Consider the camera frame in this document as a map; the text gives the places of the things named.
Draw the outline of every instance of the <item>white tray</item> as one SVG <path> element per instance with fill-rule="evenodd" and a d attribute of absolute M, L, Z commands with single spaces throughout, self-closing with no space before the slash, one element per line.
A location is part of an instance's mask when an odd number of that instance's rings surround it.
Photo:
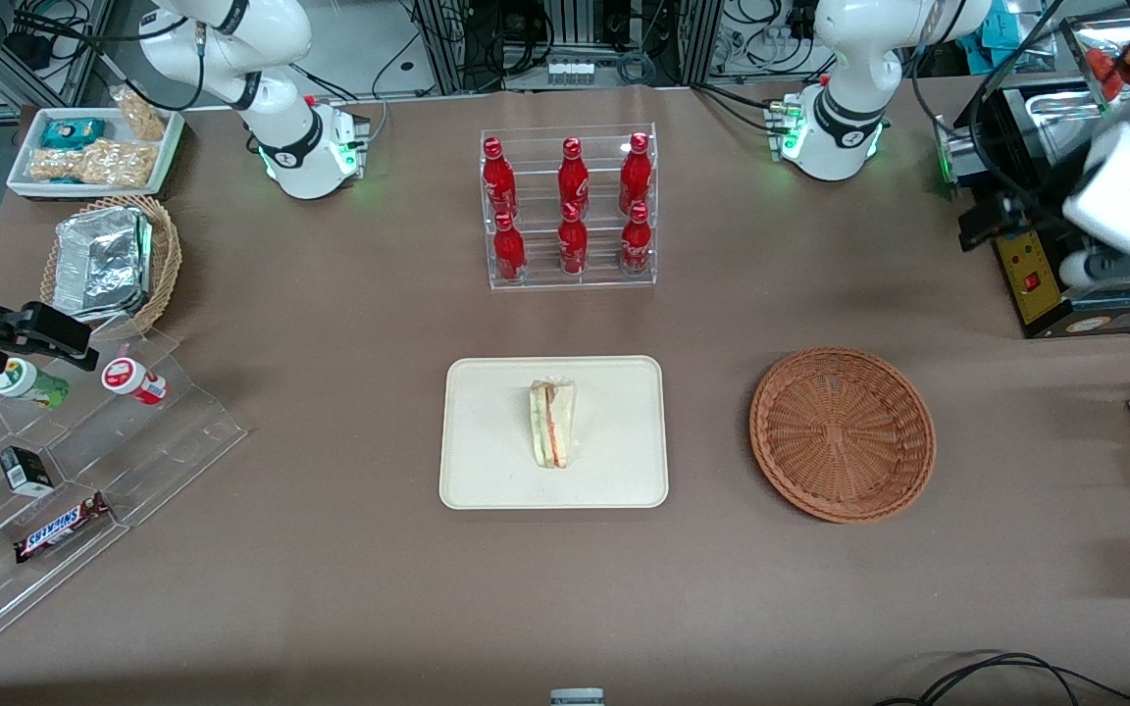
<path fill-rule="evenodd" d="M 531 446 L 530 384 L 553 378 L 576 390 L 568 469 L 539 469 Z M 652 358 L 463 358 L 447 372 L 438 496 L 449 508 L 655 508 L 668 495 Z"/>
<path fill-rule="evenodd" d="M 138 136 L 133 134 L 129 122 L 121 115 L 119 107 L 44 107 L 37 111 L 33 124 L 28 125 L 28 132 L 19 140 L 19 152 L 17 160 L 11 165 L 11 174 L 8 174 L 8 189 L 17 192 L 20 197 L 34 198 L 104 198 L 104 197 L 150 197 L 159 193 L 168 175 L 168 166 L 176 152 L 176 143 L 181 142 L 181 130 L 185 124 L 181 113 L 166 113 L 160 111 L 160 116 L 165 117 L 165 137 L 159 142 L 153 142 L 159 147 L 159 157 L 156 158 L 156 166 L 151 169 L 151 178 L 147 180 L 147 186 L 142 189 L 124 189 L 121 186 L 108 186 L 106 183 L 52 183 L 49 181 L 37 181 L 28 175 L 28 160 L 33 159 L 33 151 L 41 147 L 41 134 L 46 129 L 50 121 L 70 120 L 71 117 L 102 117 L 104 127 L 103 137 L 107 139 L 131 140 L 140 142 Z"/>

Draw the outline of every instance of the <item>brown paper tablecloth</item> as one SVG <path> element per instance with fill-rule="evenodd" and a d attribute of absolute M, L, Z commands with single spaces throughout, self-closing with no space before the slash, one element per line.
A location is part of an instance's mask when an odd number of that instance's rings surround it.
<path fill-rule="evenodd" d="M 927 81 L 950 116 L 973 88 Z M 964 204 L 907 89 L 843 183 L 771 164 L 681 89 L 391 114 L 368 178 L 316 202 L 264 178 L 236 115 L 188 115 L 159 326 L 251 435 L 0 635 L 0 703 L 866 705 L 983 648 L 1130 689 L 1130 337 L 1019 339 L 991 251 L 956 245 Z M 633 121 L 660 137 L 659 285 L 490 294 L 479 131 Z M 76 209 L 6 198 L 0 303 L 35 296 Z M 888 522 L 799 513 L 750 456 L 759 375 L 818 345 L 888 359 L 932 411 L 932 481 Z M 444 508 L 451 363 L 579 354 L 662 365 L 662 508 Z M 956 703 L 1033 688 L 1062 703 L 1014 674 Z"/>

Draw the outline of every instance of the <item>clear acrylic display stand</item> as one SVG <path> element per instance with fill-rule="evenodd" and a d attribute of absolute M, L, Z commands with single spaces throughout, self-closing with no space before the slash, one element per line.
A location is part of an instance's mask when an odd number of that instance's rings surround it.
<path fill-rule="evenodd" d="M 0 468 L 0 631 L 77 573 L 127 531 L 188 486 L 246 430 L 211 394 L 198 387 L 176 360 L 174 340 L 140 333 L 130 319 L 114 319 L 94 332 L 99 367 L 93 374 L 68 363 L 45 369 L 70 384 L 54 410 L 0 398 L 0 451 L 18 446 L 40 453 L 55 490 L 43 497 L 10 491 Z M 144 363 L 168 383 L 157 406 L 113 394 L 99 381 L 102 367 L 120 356 Z M 21 541 L 102 491 L 111 513 L 81 526 L 56 547 L 17 564 Z"/>
<path fill-rule="evenodd" d="M 627 277 L 618 268 L 621 254 L 621 229 L 627 216 L 618 209 L 621 162 L 631 151 L 631 134 L 647 133 L 647 158 L 653 165 L 647 186 L 647 268 L 636 277 Z M 499 277 L 495 258 L 495 211 L 490 209 L 483 182 L 483 143 L 479 142 L 479 198 L 487 247 L 487 276 L 490 289 L 568 289 L 579 286 L 649 286 L 657 282 L 657 125 L 615 124 L 589 127 L 550 127 L 550 129 L 483 130 L 483 140 L 499 138 L 503 156 L 512 165 L 516 180 L 516 229 L 525 242 L 528 277 L 512 282 Z M 583 223 L 588 229 L 586 269 L 570 276 L 560 268 L 560 244 L 556 228 L 562 223 L 562 201 L 556 173 L 562 165 L 562 142 L 579 138 L 583 142 L 583 162 L 591 177 L 591 198 Z"/>

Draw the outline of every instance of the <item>brown wicker basket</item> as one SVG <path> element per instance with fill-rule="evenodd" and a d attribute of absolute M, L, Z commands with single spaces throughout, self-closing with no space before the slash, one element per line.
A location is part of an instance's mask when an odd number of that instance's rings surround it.
<path fill-rule="evenodd" d="M 165 207 L 151 197 L 107 197 L 88 204 L 80 212 L 108 209 L 112 206 L 137 206 L 151 219 L 151 299 L 133 316 L 139 331 L 147 331 L 165 313 L 181 269 L 181 241 Z M 55 298 L 55 263 L 59 241 L 50 247 L 46 271 L 41 276 L 41 299 L 50 304 Z"/>
<path fill-rule="evenodd" d="M 936 464 L 932 416 L 914 385 L 855 348 L 807 348 L 776 363 L 757 385 L 748 434 L 772 486 L 833 523 L 907 508 Z"/>

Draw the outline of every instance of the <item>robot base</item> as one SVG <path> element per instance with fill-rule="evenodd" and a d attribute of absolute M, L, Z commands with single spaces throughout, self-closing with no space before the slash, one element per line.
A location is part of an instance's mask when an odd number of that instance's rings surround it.
<path fill-rule="evenodd" d="M 275 165 L 264 149 L 260 157 L 269 177 L 288 195 L 320 198 L 341 186 L 342 182 L 364 175 L 365 156 L 368 155 L 368 124 L 357 125 L 349 113 L 337 107 L 313 107 L 322 117 L 322 139 L 313 151 L 302 158 L 297 167 Z"/>
<path fill-rule="evenodd" d="M 822 86 L 808 86 L 802 93 L 785 95 L 784 102 L 773 111 L 766 108 L 766 125 L 780 130 L 780 134 L 770 136 L 770 151 L 775 162 L 791 162 L 814 178 L 846 180 L 873 156 L 883 125 L 875 127 L 869 145 L 840 147 L 833 136 L 817 124 L 814 101 L 819 93 Z"/>

